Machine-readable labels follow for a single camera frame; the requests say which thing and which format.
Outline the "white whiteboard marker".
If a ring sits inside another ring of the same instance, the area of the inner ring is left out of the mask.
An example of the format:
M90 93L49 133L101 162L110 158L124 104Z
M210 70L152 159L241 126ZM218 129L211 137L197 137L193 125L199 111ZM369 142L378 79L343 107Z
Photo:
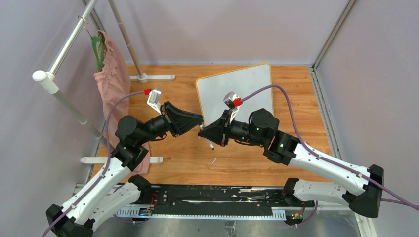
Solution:
M210 141L209 139L207 139L207 142L208 142L208 144L210 145L211 149L212 149L212 150L214 150L214 149L215 149L215 146L214 146L214 144L212 143L212 141Z

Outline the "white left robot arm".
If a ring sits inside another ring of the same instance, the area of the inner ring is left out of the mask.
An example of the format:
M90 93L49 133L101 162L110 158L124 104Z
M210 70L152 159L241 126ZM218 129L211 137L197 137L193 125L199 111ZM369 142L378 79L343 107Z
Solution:
M137 174L115 193L111 189L129 175L148 155L144 144L170 132L178 137L202 124L203 116L175 107L169 101L160 106L160 114L147 122L122 117L115 135L118 144L104 166L78 193L62 205L46 211L48 228L58 237L91 237L110 217L130 203L145 204L151 199L151 183Z

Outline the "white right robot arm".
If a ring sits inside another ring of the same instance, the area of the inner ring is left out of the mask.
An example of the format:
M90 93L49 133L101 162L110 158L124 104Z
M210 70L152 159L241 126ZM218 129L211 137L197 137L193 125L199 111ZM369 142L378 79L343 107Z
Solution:
M220 146L226 146L233 139L262 147L263 155L274 163L300 167L328 179L328 182L311 182L289 178L282 191L286 205L295 206L305 201L331 202L347 206L368 218L378 217L382 167L354 165L322 153L297 137L279 131L279 120L265 109L252 112L249 123L232 120L231 116L232 112L225 110L198 135Z

